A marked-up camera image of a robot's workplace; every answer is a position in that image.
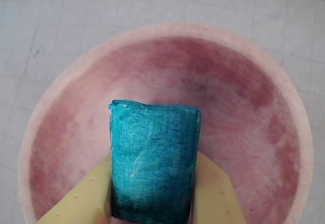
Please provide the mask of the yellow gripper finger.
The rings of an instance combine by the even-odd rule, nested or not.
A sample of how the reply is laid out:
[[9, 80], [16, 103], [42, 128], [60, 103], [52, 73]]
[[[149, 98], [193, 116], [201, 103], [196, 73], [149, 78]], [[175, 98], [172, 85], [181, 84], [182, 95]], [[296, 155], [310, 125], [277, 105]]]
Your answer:
[[229, 176], [201, 152], [194, 178], [193, 223], [246, 223]]
[[37, 223], [111, 223], [111, 187], [108, 155]]

